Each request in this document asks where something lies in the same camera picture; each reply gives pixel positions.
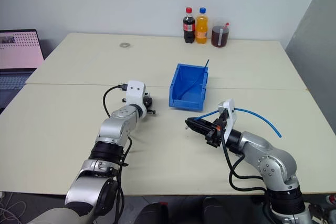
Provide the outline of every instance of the laptop screen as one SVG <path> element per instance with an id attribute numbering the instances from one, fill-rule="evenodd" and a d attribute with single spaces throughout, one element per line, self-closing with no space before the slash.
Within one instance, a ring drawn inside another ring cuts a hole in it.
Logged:
<path id="1" fill-rule="evenodd" d="M 0 69 L 31 69 L 42 62 L 36 30 L 0 31 Z"/>

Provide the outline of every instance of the laptop keyboard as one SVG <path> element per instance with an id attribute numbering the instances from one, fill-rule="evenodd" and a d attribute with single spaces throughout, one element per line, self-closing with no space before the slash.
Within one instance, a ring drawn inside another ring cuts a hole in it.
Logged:
<path id="1" fill-rule="evenodd" d="M 0 89 L 21 89 L 29 76 L 0 76 Z"/>

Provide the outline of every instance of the blue storage bin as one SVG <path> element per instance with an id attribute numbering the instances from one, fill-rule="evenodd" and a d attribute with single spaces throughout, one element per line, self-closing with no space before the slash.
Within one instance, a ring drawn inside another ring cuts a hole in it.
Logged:
<path id="1" fill-rule="evenodd" d="M 207 67 L 178 64 L 169 90 L 169 106 L 203 110 L 207 81 Z"/>

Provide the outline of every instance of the floor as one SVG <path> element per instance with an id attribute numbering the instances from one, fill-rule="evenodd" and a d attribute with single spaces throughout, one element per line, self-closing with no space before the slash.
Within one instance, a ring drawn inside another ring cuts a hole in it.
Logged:
<path id="1" fill-rule="evenodd" d="M 2 204 L 6 204 L 11 193 L 6 193 Z M 133 223 L 138 213 L 146 205 L 153 202 L 166 202 L 172 223 L 179 224 L 201 224 L 202 200 L 206 196 L 126 196 L 125 209 L 119 221 L 120 224 Z M 247 196 L 247 195 L 221 195 L 214 196 L 217 198 L 232 215 L 236 224 L 239 223 L 268 223 L 262 215 L 260 201 L 261 196 Z M 22 223 L 28 223 L 44 211 L 63 207 L 64 196 L 48 196 L 36 194 L 20 194 L 13 193 L 8 206 L 18 202 L 24 201 L 27 205 L 25 213 L 20 217 Z M 322 207 L 327 207 L 325 201 L 326 196 L 322 194 L 305 195 L 305 201 L 320 204 Z M 23 204 L 17 204 L 10 210 L 17 216 L 22 212 Z M 5 220 L 0 223 L 10 224 L 17 223 L 16 221 Z M 110 224 L 114 221 L 114 209 L 106 216 L 99 217 L 97 224 Z"/>

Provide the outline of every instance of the laptop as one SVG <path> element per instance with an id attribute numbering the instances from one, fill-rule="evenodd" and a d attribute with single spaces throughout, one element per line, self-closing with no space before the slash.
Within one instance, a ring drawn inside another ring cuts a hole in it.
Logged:
<path id="1" fill-rule="evenodd" d="M 35 29 L 0 30 L 0 108 L 10 103 L 43 60 Z"/>

